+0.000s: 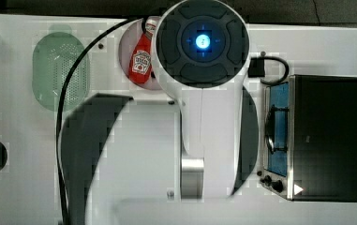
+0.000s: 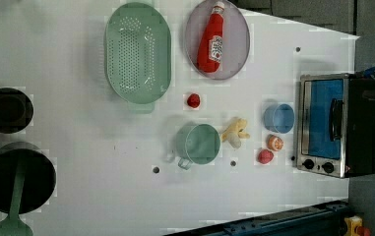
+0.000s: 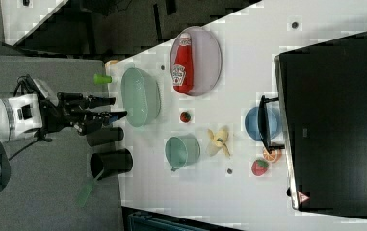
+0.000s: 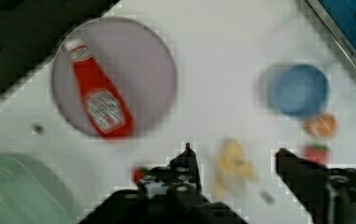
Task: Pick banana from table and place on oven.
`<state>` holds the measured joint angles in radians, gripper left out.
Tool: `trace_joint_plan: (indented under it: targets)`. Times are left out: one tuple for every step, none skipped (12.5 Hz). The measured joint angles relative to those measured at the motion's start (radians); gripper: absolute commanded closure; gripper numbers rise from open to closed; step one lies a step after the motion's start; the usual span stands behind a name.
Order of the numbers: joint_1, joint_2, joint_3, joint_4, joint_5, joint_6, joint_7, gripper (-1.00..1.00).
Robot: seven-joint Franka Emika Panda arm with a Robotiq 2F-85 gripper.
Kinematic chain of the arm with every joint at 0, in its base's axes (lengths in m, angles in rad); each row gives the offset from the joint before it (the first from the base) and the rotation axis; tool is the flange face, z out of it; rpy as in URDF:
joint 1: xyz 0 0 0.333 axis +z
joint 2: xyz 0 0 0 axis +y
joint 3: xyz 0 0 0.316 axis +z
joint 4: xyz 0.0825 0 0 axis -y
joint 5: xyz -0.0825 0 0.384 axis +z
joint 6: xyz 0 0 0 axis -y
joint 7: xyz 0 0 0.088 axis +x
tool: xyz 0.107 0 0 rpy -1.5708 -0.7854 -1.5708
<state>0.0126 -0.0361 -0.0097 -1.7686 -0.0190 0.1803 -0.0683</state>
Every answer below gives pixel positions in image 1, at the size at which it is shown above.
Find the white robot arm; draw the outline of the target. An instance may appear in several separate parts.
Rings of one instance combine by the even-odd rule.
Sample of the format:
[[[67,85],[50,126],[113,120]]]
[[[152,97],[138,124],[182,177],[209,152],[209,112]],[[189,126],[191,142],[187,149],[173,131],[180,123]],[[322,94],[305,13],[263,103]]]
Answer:
[[[160,18],[150,47],[156,80],[179,109],[176,149],[156,144],[118,157],[92,220],[88,195],[106,141],[130,96],[96,94],[57,119],[63,225],[107,225],[123,201],[203,200],[233,194],[240,164],[250,40],[245,20],[219,0],[184,0]]]

